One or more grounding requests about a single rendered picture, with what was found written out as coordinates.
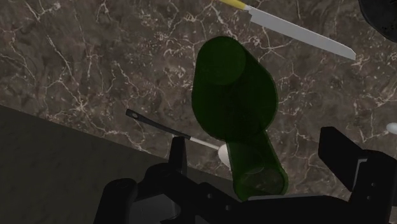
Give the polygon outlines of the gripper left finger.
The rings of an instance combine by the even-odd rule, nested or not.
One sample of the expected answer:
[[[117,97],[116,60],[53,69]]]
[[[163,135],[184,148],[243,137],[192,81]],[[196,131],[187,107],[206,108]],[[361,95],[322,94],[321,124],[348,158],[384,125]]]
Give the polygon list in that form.
[[[209,183],[186,175],[186,146],[174,137],[169,160],[144,179],[116,179],[103,189],[94,224],[240,224],[239,202]]]

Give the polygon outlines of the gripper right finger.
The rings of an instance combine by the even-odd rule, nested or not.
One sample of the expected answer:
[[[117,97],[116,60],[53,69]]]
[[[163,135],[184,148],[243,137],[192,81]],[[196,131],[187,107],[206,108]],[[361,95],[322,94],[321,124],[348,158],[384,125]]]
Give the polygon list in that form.
[[[389,224],[397,201],[397,159],[360,148],[335,127],[321,128],[318,156],[351,192],[349,214],[357,224]]]

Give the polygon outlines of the dark green glass bottle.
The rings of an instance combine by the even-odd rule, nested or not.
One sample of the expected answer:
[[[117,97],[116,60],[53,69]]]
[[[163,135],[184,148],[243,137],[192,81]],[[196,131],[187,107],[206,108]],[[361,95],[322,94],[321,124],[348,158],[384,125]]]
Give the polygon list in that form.
[[[272,75],[237,40],[218,36],[200,48],[192,109],[202,129],[226,143],[240,200],[283,195],[288,175],[267,134],[279,98]]]

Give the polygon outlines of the black round object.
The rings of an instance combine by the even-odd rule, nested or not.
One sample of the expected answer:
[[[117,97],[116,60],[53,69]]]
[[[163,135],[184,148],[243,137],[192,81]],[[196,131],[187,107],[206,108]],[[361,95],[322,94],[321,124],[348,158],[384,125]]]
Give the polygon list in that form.
[[[366,22],[397,43],[397,0],[358,0],[358,3]]]

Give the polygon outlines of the black-handled white spoon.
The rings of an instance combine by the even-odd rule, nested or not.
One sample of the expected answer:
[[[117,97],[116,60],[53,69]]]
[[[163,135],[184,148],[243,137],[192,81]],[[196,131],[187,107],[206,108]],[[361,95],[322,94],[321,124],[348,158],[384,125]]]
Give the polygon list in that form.
[[[135,119],[135,120],[137,120],[139,122],[143,122],[143,123],[145,123],[147,125],[150,125],[152,127],[158,128],[158,129],[160,129],[162,131],[168,132],[168,133],[173,134],[175,136],[184,137],[185,139],[187,139],[189,141],[192,141],[192,142],[195,142],[195,143],[198,143],[198,144],[201,144],[201,145],[204,145],[206,147],[209,147],[209,148],[212,148],[212,149],[216,150],[217,154],[218,154],[218,158],[220,159],[220,161],[224,165],[226,165],[229,169],[231,169],[230,160],[229,160],[229,156],[228,156],[228,148],[227,148],[226,143],[222,144],[221,146],[216,146],[216,145],[208,143],[206,141],[203,141],[203,140],[194,138],[192,136],[189,136],[188,134],[185,134],[185,133],[182,133],[180,131],[174,130],[174,129],[170,128],[170,127],[166,127],[166,126],[164,126],[164,125],[162,125],[160,123],[157,123],[157,122],[155,122],[155,121],[153,121],[153,120],[151,120],[151,119],[149,119],[149,118],[147,118],[147,117],[145,117],[145,116],[143,116],[143,115],[139,114],[138,112],[133,111],[131,109],[126,109],[125,114],[128,117],[131,117],[131,118],[133,118],[133,119]]]

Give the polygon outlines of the yellow-handled kitchen knife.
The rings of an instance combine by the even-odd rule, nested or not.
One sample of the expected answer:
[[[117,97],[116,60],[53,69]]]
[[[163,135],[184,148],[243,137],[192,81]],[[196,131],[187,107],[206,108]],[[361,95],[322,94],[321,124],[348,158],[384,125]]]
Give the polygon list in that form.
[[[248,12],[251,15],[250,22],[258,24],[271,31],[278,32],[285,36],[299,40],[316,48],[326,50],[327,52],[355,60],[356,53],[348,46],[343,45],[335,40],[322,36],[316,32],[300,27],[296,24],[288,22],[277,16],[261,11],[255,7],[243,3],[240,0],[219,0],[222,3],[230,5],[234,8]]]

